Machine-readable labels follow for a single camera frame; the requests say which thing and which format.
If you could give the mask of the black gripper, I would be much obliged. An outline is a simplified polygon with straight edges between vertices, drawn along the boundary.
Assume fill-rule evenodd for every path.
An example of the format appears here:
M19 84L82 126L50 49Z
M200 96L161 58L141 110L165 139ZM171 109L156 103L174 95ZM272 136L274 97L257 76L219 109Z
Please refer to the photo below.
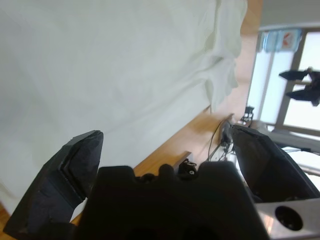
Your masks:
M311 83L306 89L287 92L285 95L297 101L311 102L314 107L320 104L320 72L309 67L307 70L288 70L281 72L280 77L287 81L302 81L307 75L310 76Z

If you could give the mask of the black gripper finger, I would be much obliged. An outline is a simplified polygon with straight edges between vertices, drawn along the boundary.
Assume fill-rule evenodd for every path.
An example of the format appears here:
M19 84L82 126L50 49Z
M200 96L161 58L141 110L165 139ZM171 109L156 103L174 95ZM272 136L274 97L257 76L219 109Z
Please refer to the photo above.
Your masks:
M73 137L48 160L25 192L3 232L11 237L71 237L72 215L95 182L104 134Z
M304 171L267 135L241 125L233 125L231 135L240 171L262 202L319 198L319 190Z

